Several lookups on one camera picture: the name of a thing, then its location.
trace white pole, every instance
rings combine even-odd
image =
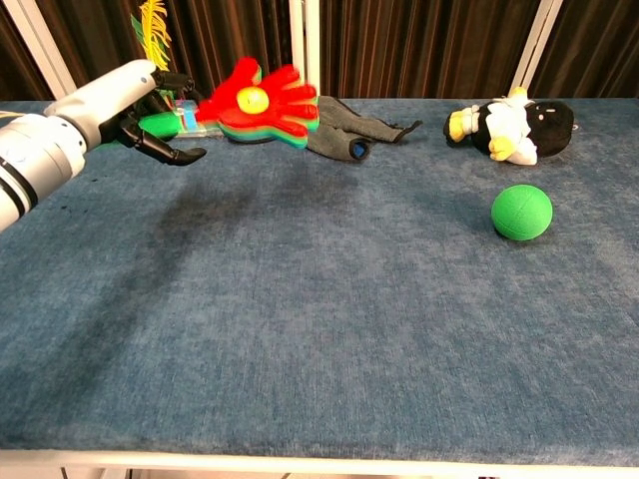
[[[320,95],[320,0],[305,0],[307,21],[308,83]]]
[[[77,90],[36,0],[2,0],[56,100]]]
[[[541,0],[539,3],[517,71],[512,79],[511,90],[514,87],[530,87],[562,2],[563,0]]]
[[[291,45],[293,47],[293,65],[300,71],[302,81],[306,78],[306,55],[304,39],[304,7],[302,0],[289,0],[291,17]]]

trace green toy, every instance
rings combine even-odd
[[[158,113],[140,120],[140,128],[158,138],[173,138],[182,131],[182,121],[173,112]]]
[[[515,185],[497,195],[490,216],[497,231],[506,238],[533,240],[550,226],[552,202],[537,187]]]

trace red hand-shaped toy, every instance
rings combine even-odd
[[[242,59],[211,99],[200,103],[196,121],[216,123],[240,142],[266,137],[305,148],[319,125],[317,91],[300,85],[300,72],[288,65],[261,80],[253,58]]]

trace plush penguin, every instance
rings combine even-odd
[[[479,151],[497,162],[531,166],[568,146],[573,123],[565,103],[534,102],[526,89],[517,87],[507,97],[451,113],[443,134],[450,144],[470,136]]]

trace yellow plush beak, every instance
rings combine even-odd
[[[508,97],[513,98],[513,97],[522,97],[522,98],[528,98],[528,91],[523,88],[523,87],[515,87],[512,89],[512,91],[510,92],[510,95],[508,95]]]

